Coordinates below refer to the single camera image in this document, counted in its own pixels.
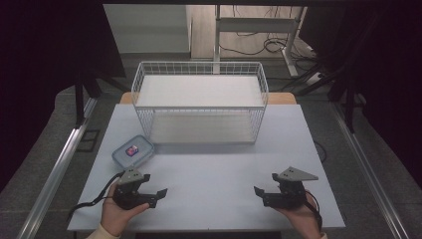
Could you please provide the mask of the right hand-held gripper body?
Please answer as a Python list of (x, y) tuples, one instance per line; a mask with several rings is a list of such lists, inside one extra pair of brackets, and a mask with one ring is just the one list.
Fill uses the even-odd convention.
[(270, 193), (270, 199), (263, 199), (264, 205), (282, 209), (297, 209), (305, 205), (308, 200), (303, 182), (318, 180), (318, 177), (292, 166), (278, 175), (282, 180), (282, 190), (279, 193)]

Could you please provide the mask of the white power strip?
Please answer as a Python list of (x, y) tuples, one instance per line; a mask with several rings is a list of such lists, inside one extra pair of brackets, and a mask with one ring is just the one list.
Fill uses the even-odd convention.
[(320, 79), (324, 77), (324, 74), (321, 72), (316, 72), (313, 74), (308, 80), (306, 80), (306, 85), (310, 86), (316, 82), (318, 82)]

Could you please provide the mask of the black curtain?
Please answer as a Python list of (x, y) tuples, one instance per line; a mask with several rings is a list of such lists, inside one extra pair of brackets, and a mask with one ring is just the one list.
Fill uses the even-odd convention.
[(0, 191), (81, 76), (125, 75), (104, 0), (0, 0)]
[[(351, 75), (365, 99), (363, 114), (422, 187), (422, 0), (380, 0), (378, 9), (381, 18)], [(371, 14), (358, 0), (309, 7), (300, 38), (335, 71)]]

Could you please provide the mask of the person's left hand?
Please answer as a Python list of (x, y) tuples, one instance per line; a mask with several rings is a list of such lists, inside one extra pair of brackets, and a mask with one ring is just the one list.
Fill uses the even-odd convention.
[(128, 222), (136, 215), (149, 208), (148, 203), (143, 203), (132, 209), (121, 209), (112, 199), (116, 183), (113, 183), (109, 189), (106, 199), (103, 202), (102, 218), (100, 226), (107, 235), (117, 238), (124, 231)]

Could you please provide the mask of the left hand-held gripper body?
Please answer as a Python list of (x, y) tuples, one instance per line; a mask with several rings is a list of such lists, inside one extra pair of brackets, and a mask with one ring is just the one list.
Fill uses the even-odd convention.
[(149, 200), (148, 194), (138, 192), (139, 182), (143, 174), (135, 167), (128, 168), (117, 181), (116, 189), (112, 199), (124, 210), (132, 209), (143, 203), (148, 203), (150, 208), (156, 206), (157, 200)]

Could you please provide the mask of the white cabinet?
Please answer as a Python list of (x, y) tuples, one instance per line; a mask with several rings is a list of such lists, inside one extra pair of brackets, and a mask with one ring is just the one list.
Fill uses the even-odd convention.
[(104, 4), (104, 9), (121, 54), (190, 52), (185, 5)]

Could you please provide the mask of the black stand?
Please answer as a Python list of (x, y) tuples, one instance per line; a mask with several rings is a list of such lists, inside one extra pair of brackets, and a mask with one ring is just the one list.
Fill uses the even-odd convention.
[(297, 85), (307, 82), (313, 75), (322, 73), (322, 77), (315, 83), (307, 86), (298, 92), (294, 92), (295, 96), (305, 96), (320, 87), (333, 83), (332, 87), (327, 93), (327, 98), (330, 102), (338, 102), (342, 96), (345, 96), (343, 119), (347, 129), (354, 133), (353, 128), (353, 111), (354, 111), (354, 94), (355, 86), (354, 79), (351, 77), (347, 67), (340, 67), (335, 71), (327, 71), (322, 64), (315, 64), (308, 70), (305, 70), (301, 75), (291, 77), (291, 82), (279, 89), (283, 92), (285, 89), (292, 89)]
[(85, 109), (84, 105), (84, 92), (87, 92), (89, 97), (95, 100), (102, 94), (98, 79), (103, 80), (123, 93), (129, 91), (129, 87), (120, 83), (118, 80), (103, 74), (102, 72), (91, 71), (88, 73), (78, 73), (74, 84), (77, 115), (76, 128), (81, 127), (83, 125), (83, 121), (87, 118), (88, 111)]

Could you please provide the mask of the wooden board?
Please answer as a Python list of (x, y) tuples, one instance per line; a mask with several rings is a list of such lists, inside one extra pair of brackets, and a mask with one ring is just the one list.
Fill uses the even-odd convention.
[[(120, 103), (128, 105), (131, 103), (131, 93), (127, 92), (121, 96)], [(295, 105), (297, 100), (291, 93), (269, 93), (269, 105)]]

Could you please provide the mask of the small grey packet pink label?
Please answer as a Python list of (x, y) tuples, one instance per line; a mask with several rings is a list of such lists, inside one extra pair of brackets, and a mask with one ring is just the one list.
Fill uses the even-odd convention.
[[(132, 145), (138, 147), (138, 153), (134, 156), (128, 156), (125, 150)], [(154, 154), (154, 145), (148, 141), (143, 135), (139, 134), (124, 143), (116, 149), (111, 157), (113, 161), (122, 168), (139, 167), (141, 164), (150, 159)]]

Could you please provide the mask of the aluminium rail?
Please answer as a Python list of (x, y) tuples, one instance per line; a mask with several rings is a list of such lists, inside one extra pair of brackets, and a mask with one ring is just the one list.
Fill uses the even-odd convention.
[(361, 144), (348, 128), (341, 106), (330, 103), (330, 107), (394, 239), (410, 239), (396, 208), (376, 176)]
[(76, 152), (78, 144), (86, 131), (97, 102), (97, 99), (89, 98), (85, 104), (83, 108), (83, 120), (81, 125), (71, 131), (50, 175), (48, 176), (42, 190), (40, 191), (16, 239), (35, 238), (70, 165), (73, 155)]

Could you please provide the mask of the person's right hand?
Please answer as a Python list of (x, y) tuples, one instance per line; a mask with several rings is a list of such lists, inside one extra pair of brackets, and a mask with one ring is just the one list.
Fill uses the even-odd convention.
[(285, 215), (303, 239), (317, 239), (321, 231), (313, 212), (303, 205), (295, 210), (278, 209)]

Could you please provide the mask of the white metal desk frame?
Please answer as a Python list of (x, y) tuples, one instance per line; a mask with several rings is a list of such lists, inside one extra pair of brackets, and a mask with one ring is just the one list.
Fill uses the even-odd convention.
[(221, 17), (221, 7), (215, 6), (215, 44), (213, 61), (220, 60), (220, 34), (222, 32), (239, 33), (281, 33), (288, 34), (286, 46), (281, 52), (289, 70), (290, 76), (295, 78), (299, 75), (292, 58), (292, 48), (296, 39), (305, 8), (300, 7), (294, 18), (236, 18)]

